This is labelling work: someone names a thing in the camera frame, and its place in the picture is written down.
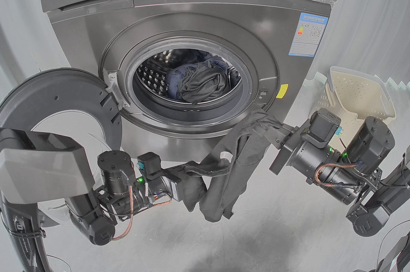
gray floor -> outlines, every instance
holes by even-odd
[[[322,86],[317,80],[305,82],[287,123],[305,121]],[[406,132],[410,91],[394,83],[388,87],[397,120],[390,124],[396,147],[382,163],[385,175],[399,163],[410,143]],[[104,247],[91,245],[73,227],[50,228],[45,239],[47,253],[65,259],[72,271],[89,272],[351,272],[374,268],[382,238],[410,216],[410,202],[392,215],[379,234],[359,237],[345,218],[348,207],[319,187],[309,186],[291,167],[279,176],[269,172],[276,154],[269,149],[235,205],[231,220],[209,223],[197,208],[188,213],[182,203],[173,202],[139,215],[125,239]],[[118,234],[126,226],[121,225]],[[393,230],[383,243],[381,257],[409,229],[410,223],[406,223]],[[3,228],[0,234],[5,240]],[[12,261],[4,271],[20,271],[9,247],[7,241],[0,242],[0,261]]]

basket handle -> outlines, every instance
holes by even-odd
[[[326,89],[326,94],[328,95],[329,104],[331,108],[333,108],[335,106],[335,98],[333,97],[333,93],[330,90],[329,83],[326,83],[325,89]]]

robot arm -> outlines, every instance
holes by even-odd
[[[377,118],[367,117],[340,153],[328,145],[340,131],[339,126],[338,117],[321,109],[300,128],[271,128],[264,136],[280,152],[269,169],[277,175],[284,166],[292,166],[307,177],[306,182],[315,183],[342,203],[349,205],[354,201],[346,217],[357,234],[372,236],[410,198],[409,154],[403,155],[403,161],[382,181],[379,165],[394,147],[388,127]],[[371,191],[373,196],[363,204]]]
[[[270,171],[277,175],[284,166],[292,166],[309,184],[316,184],[346,205],[354,202],[346,217],[357,234],[371,236],[410,198],[409,155],[404,155],[402,163],[382,181],[378,166],[394,147],[387,126],[368,117],[342,153],[328,145],[340,129],[340,119],[321,109],[301,127],[281,123],[268,127],[258,121],[253,130],[280,150]],[[117,220],[125,221],[154,206],[163,196],[185,199],[182,179],[162,169],[154,153],[138,157],[142,174],[138,179],[125,152],[104,152],[98,157],[98,166],[104,185],[93,190],[94,178],[84,149],[71,138],[0,129],[1,212],[26,272],[50,272],[38,202],[66,198],[74,225],[91,243],[104,245],[113,239]],[[190,173],[187,177],[198,177]],[[363,203],[371,191],[373,196]]]

laundry basket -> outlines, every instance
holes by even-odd
[[[338,66],[330,68],[324,90],[311,113],[320,108],[341,118],[343,133],[340,137],[346,146],[367,116],[375,116],[386,124],[396,119],[396,111],[382,80]],[[337,136],[329,145],[340,152],[344,150]]]

washing machine door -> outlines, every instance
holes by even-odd
[[[13,89],[0,104],[0,127],[69,136],[86,152],[95,186],[102,184],[97,156],[121,146],[122,121],[107,85],[83,70],[41,72]],[[64,199],[38,203],[48,217],[71,225]]]

